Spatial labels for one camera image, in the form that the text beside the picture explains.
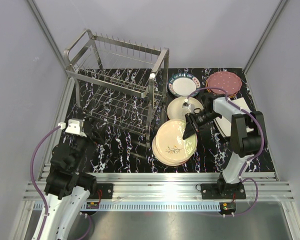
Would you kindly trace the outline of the white round plate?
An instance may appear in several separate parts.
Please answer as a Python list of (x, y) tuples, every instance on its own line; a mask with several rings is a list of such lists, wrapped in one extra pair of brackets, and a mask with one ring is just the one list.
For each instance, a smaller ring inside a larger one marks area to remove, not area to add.
[(191, 113), (194, 113), (195, 110), (203, 110), (203, 105), (195, 98), (193, 97), (177, 97), (176, 99), (172, 100), (171, 103), (167, 107), (167, 116), (169, 120), (183, 120), (185, 121), (185, 114), (182, 113), (182, 104), (184, 102), (184, 99), (188, 98), (189, 103), (191, 104)]

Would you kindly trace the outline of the cream pink round plate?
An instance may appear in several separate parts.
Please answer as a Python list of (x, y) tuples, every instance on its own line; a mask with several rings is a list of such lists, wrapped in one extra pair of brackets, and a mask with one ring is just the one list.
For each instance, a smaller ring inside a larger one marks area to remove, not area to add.
[(156, 137), (153, 138), (152, 140), (152, 146), (151, 146), (152, 152), (154, 154), (154, 156), (156, 157), (156, 159), (158, 161), (160, 161), (162, 164), (167, 165), (167, 166), (171, 166), (171, 167), (176, 167), (179, 165), (183, 165), (185, 164), (188, 160), (184, 160), (184, 161), (180, 161), (180, 162), (171, 162), (167, 159), (165, 159), (163, 156), (161, 156), (161, 154), (159, 153), (157, 146), (156, 146)]

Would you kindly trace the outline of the white plate teal rim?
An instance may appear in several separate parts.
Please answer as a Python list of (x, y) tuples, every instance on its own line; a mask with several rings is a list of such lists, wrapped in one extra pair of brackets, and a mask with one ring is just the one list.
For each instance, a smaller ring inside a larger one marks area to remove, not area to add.
[(200, 81), (190, 73), (177, 73), (168, 80), (168, 89), (176, 97), (195, 96), (200, 87)]

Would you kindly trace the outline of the pink dotted plate front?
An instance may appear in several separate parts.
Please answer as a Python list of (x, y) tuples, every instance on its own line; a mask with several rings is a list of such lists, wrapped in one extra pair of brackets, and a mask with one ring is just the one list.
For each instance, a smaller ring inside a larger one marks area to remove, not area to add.
[(231, 92), (227, 91), (225, 88), (222, 87), (216, 87), (216, 88), (207, 88), (206, 90), (208, 93), (213, 93), (213, 94), (220, 94), (220, 95), (227, 95), (228, 98), (234, 98), (237, 95), (236, 92)]

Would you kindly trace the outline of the pink dotted plate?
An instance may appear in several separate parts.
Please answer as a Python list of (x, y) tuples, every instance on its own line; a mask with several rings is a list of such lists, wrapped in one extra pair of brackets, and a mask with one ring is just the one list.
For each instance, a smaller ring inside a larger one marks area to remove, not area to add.
[(220, 95), (227, 95), (228, 98), (234, 98), (237, 95), (236, 92), (231, 92), (227, 91), (225, 88), (222, 87), (216, 87), (216, 88), (207, 88), (206, 90), (208, 93), (213, 93), (213, 94), (220, 94)]
[(222, 90), (218, 89), (220, 88), (225, 90), (228, 96), (234, 96), (240, 91), (242, 81), (235, 73), (218, 71), (207, 78), (206, 86), (212, 88), (210, 91), (216, 94), (224, 94)]

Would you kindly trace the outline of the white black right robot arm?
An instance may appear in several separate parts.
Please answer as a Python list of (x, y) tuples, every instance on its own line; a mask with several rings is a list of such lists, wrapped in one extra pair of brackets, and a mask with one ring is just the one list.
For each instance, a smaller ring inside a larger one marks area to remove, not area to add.
[(212, 120), (224, 118), (231, 123), (229, 145), (232, 150), (230, 160), (217, 181), (200, 184), (201, 197), (204, 200), (244, 200), (246, 191), (242, 174), (268, 144), (264, 116), (260, 111), (239, 107), (225, 94), (204, 93), (201, 102), (203, 109), (185, 114), (183, 139), (200, 133)]

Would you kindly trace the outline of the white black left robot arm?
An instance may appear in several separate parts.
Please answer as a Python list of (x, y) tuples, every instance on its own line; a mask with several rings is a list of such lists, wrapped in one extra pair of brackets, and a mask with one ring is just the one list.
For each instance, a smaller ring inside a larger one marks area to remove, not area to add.
[(100, 134), (89, 122), (71, 118), (60, 122), (50, 131), (58, 130), (74, 136), (75, 146), (57, 144), (52, 149), (50, 169), (41, 191), (33, 179), (32, 184), (43, 201), (41, 216), (32, 236), (34, 240), (66, 240), (87, 199), (104, 196), (95, 176), (78, 172), (78, 167), (89, 146), (100, 140)]

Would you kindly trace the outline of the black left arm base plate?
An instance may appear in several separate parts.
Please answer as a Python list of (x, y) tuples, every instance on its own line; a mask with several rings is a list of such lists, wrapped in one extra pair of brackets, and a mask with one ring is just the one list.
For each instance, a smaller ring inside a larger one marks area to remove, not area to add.
[(113, 183), (97, 183), (96, 186), (92, 188), (90, 194), (90, 199), (98, 199), (101, 197), (101, 200), (111, 200), (113, 198)]

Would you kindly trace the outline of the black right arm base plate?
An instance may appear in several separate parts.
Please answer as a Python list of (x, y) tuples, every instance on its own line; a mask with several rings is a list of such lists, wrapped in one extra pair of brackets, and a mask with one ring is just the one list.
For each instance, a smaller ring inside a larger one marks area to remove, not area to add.
[(202, 183), (200, 192), (203, 200), (245, 200), (247, 198), (244, 185), (241, 182), (226, 183), (224, 186), (217, 183)]

